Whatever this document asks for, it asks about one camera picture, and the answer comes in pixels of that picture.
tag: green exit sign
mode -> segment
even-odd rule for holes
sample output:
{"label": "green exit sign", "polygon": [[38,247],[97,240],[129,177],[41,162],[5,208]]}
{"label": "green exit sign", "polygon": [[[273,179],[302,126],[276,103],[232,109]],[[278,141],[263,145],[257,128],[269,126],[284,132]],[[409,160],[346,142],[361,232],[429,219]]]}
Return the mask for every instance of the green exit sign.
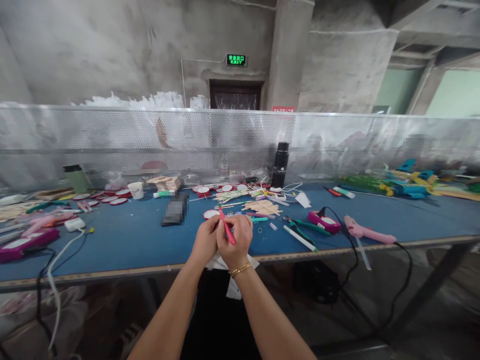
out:
{"label": "green exit sign", "polygon": [[227,66],[247,66],[247,57],[245,55],[227,54],[226,55]]}

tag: doorway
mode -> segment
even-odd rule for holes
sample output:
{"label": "doorway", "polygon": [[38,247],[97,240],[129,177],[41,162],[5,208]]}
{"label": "doorway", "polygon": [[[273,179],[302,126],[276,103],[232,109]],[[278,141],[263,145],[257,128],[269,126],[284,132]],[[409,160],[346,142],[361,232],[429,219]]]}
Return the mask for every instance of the doorway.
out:
{"label": "doorway", "polygon": [[210,108],[260,110],[260,81],[210,80]]}

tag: green wall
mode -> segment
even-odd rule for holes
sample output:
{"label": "green wall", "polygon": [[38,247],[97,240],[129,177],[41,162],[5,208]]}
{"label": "green wall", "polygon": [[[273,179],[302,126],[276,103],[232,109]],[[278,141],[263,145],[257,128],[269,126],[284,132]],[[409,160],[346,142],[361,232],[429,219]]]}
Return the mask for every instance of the green wall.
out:
{"label": "green wall", "polygon": [[390,114],[405,114],[422,72],[423,68],[387,69],[375,105],[391,106]]}
{"label": "green wall", "polygon": [[426,115],[467,118],[475,114],[480,114],[480,71],[447,71]]}

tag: black thermos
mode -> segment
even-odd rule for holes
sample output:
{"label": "black thermos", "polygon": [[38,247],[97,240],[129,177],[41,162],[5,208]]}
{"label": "black thermos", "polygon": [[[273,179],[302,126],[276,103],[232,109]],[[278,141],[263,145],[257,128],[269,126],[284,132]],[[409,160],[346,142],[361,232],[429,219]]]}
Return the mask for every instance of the black thermos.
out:
{"label": "black thermos", "polygon": [[285,174],[287,173],[287,164],[289,162],[289,143],[279,142],[275,153],[275,162],[273,163],[273,175],[271,177],[272,188],[283,188],[285,183]]}

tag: hand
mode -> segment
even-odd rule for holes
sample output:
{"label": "hand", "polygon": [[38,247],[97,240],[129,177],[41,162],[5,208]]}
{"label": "hand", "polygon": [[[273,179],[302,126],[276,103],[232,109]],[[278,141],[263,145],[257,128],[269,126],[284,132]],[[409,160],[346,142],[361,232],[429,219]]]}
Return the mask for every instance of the hand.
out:
{"label": "hand", "polygon": [[216,243],[221,258],[232,272],[249,261],[247,255],[252,242],[254,225],[252,220],[245,215],[226,217],[224,221],[233,225],[233,236],[235,236],[236,244],[230,244],[225,237],[225,224],[222,220],[220,220],[216,229]]}
{"label": "hand", "polygon": [[204,268],[217,252],[217,237],[215,230],[219,223],[218,215],[212,216],[203,222],[196,232],[195,242],[191,250],[189,261]]}

